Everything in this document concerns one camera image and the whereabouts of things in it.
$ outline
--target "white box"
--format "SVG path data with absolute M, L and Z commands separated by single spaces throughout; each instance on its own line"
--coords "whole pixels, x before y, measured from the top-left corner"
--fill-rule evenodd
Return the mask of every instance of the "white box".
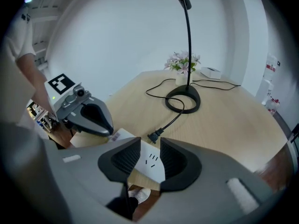
M 200 72 L 210 79 L 220 79 L 221 71 L 210 67 L 202 67 Z

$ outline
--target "person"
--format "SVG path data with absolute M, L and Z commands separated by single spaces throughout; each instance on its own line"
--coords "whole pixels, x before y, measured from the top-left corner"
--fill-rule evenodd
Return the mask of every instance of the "person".
M 31 99 L 49 113 L 53 114 L 54 112 L 50 106 L 48 94 L 44 86 L 44 82 L 47 79 L 35 66 L 35 51 L 32 46 L 32 40 L 32 21 L 28 14 L 28 7 L 24 6 L 17 12 L 10 27 L 4 35 L 0 55 L 1 58 L 5 57 L 6 59 L 1 59 L 1 70 L 9 69 L 9 67 L 5 66 L 16 65 L 25 78 L 35 88 L 34 95 Z M 21 77 L 18 76 L 18 78 L 11 83 L 18 82 L 17 79 L 21 79 Z M 7 102 L 7 104 L 1 109 L 1 116 L 7 116 L 7 114 L 13 116 L 14 113 L 17 112 L 17 109 L 12 107 L 17 106 L 18 104 L 12 104 L 12 102 L 19 102 L 19 100 L 22 100 L 22 95 L 24 94 L 25 96 L 25 93 L 25 91 L 20 91 L 18 97 L 14 97 L 14 99 L 11 98 L 11 96 L 14 95 L 13 93 L 8 94 L 5 101 L 9 100 L 9 102 Z M 16 123 L 18 126 L 34 130 L 42 139 L 49 139 L 47 133 L 29 116 L 26 107 L 24 107 L 21 119 L 19 119 Z
M 143 188 L 141 190 L 128 191 L 128 200 L 124 197 L 118 197 L 114 199 L 107 207 L 116 212 L 117 214 L 132 220 L 133 213 L 139 204 L 146 201 L 150 196 L 150 189 Z

